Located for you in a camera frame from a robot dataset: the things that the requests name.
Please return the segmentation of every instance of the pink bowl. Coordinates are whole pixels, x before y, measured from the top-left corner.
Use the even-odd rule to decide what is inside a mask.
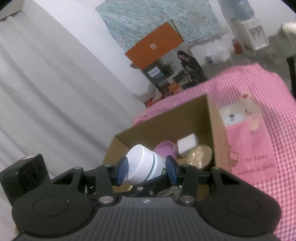
[[[166,158],[167,156],[172,156],[174,159],[176,159],[177,156],[175,153],[177,151],[177,145],[175,145],[171,141],[163,141],[154,148],[154,152],[156,152],[158,155],[161,155],[164,158]]]

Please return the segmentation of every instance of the pink towel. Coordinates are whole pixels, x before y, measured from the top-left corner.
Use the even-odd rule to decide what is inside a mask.
[[[255,184],[277,176],[274,151],[261,115],[226,128],[232,173]]]

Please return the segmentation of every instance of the white container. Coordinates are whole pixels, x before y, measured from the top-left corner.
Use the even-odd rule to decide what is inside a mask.
[[[226,0],[233,9],[235,17],[238,20],[248,20],[254,16],[254,10],[248,0]]]
[[[194,133],[177,141],[180,156],[186,157],[188,153],[198,145],[198,139]]]
[[[128,158],[128,174],[124,179],[136,185],[165,173],[165,159],[142,145],[130,149]]]
[[[254,51],[269,46],[269,40],[264,33],[260,18],[247,21],[235,21],[244,43]]]
[[[152,166],[150,175],[148,175],[148,177],[146,178],[146,181],[165,174],[165,159],[155,152],[153,152],[153,155],[154,164]]]

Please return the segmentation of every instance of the product box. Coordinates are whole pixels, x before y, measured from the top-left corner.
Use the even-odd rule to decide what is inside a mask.
[[[160,91],[162,98],[207,81],[196,58],[172,27],[164,23],[125,55]]]
[[[208,145],[213,150],[215,163],[212,163],[212,166],[231,172],[225,127],[218,109],[208,95],[196,98],[116,135],[103,164],[115,164],[137,144],[153,150],[162,141],[176,143],[191,133],[197,136],[199,144]],[[123,185],[114,190],[127,191],[128,187],[129,185]]]

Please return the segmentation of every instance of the pink checkered cloth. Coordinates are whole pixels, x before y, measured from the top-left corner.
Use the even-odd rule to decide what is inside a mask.
[[[281,206],[282,217],[275,231],[280,240],[296,240],[296,102],[283,80],[259,64],[234,66],[210,81],[170,96],[148,108],[133,125],[173,109],[204,94],[217,107],[230,105],[240,93],[250,91],[260,104],[274,149],[279,176],[255,187],[274,197]]]

